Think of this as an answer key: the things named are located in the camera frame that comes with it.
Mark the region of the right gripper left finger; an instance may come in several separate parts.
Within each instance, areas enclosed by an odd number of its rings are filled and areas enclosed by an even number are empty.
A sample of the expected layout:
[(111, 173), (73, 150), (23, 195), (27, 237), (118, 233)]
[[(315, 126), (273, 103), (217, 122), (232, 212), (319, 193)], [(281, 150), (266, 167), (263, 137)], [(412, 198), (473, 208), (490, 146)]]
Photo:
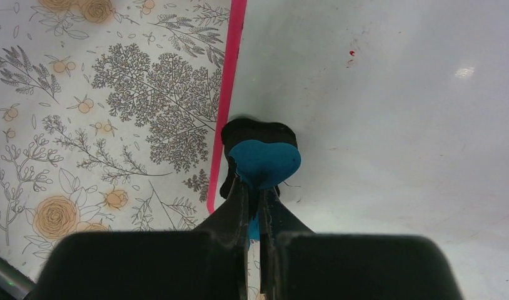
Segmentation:
[(190, 231), (84, 231), (51, 253), (31, 299), (247, 299), (248, 187)]

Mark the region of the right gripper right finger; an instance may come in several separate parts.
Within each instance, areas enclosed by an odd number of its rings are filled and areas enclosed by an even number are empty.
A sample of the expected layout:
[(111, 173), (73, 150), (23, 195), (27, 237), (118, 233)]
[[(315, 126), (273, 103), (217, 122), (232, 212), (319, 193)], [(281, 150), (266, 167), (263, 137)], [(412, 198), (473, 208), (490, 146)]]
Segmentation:
[(258, 194), (260, 288), (267, 299), (461, 299), (430, 239), (313, 232), (274, 189)]

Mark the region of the blue and black eraser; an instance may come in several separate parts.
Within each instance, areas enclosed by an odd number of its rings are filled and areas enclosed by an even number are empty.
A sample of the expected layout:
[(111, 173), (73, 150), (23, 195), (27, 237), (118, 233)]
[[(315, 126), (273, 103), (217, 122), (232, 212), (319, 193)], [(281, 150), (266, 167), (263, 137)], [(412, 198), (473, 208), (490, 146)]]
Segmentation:
[(254, 197), (259, 190), (274, 188), (279, 192), (278, 185), (301, 164), (296, 134), (280, 122), (239, 117), (222, 128), (221, 140), (228, 172), (219, 194), (225, 199), (235, 178), (247, 184)]

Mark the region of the pink-framed whiteboard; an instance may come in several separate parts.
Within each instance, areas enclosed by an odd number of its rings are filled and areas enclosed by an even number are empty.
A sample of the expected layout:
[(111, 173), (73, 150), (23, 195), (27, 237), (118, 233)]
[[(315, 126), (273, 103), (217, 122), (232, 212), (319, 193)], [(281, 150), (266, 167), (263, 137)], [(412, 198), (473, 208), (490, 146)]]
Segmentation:
[(509, 299), (509, 1), (248, 1), (229, 114), (294, 130), (313, 230), (427, 236)]

